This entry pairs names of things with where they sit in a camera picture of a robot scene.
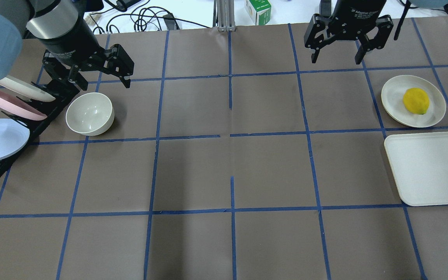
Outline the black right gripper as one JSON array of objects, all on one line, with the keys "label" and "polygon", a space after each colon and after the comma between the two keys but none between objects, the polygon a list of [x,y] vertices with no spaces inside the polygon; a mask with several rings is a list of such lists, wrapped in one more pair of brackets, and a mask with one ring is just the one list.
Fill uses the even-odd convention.
[{"label": "black right gripper", "polygon": [[354,57],[361,65],[365,55],[384,48],[393,30],[389,15],[381,15],[385,0],[321,0],[319,12],[313,14],[304,34],[304,46],[311,49],[311,62],[318,60],[320,50],[335,41],[358,41]]}]

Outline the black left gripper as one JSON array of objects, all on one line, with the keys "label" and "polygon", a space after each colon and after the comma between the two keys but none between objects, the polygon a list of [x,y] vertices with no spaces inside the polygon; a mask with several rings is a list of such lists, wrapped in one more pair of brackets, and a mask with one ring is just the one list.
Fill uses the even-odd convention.
[{"label": "black left gripper", "polygon": [[87,90],[82,72],[98,71],[114,75],[129,89],[135,63],[120,44],[105,49],[98,44],[92,30],[81,18],[61,37],[44,39],[49,56],[43,57],[46,73],[66,86]]}]

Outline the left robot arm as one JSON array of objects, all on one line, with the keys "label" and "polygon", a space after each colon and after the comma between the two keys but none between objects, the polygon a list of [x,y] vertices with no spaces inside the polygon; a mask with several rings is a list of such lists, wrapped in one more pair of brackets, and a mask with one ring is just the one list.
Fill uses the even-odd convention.
[{"label": "left robot arm", "polygon": [[10,73],[26,32],[51,55],[43,64],[52,80],[86,90],[82,73],[99,71],[130,87],[133,60],[119,44],[101,47],[71,0],[0,0],[0,80]]}]

